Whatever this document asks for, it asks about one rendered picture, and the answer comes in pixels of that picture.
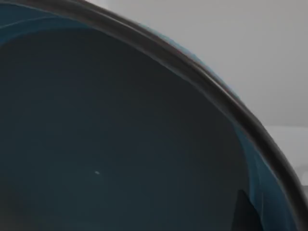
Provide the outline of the dark blue bowl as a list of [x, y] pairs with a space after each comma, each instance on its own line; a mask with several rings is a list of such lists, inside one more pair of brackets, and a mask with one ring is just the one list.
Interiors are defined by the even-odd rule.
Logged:
[[85, 0], [0, 0], [0, 231], [308, 231], [273, 138], [195, 56]]

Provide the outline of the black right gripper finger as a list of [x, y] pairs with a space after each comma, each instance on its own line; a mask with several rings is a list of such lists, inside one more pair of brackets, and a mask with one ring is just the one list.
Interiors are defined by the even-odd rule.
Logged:
[[259, 214], [243, 190], [237, 193], [232, 231], [262, 231]]

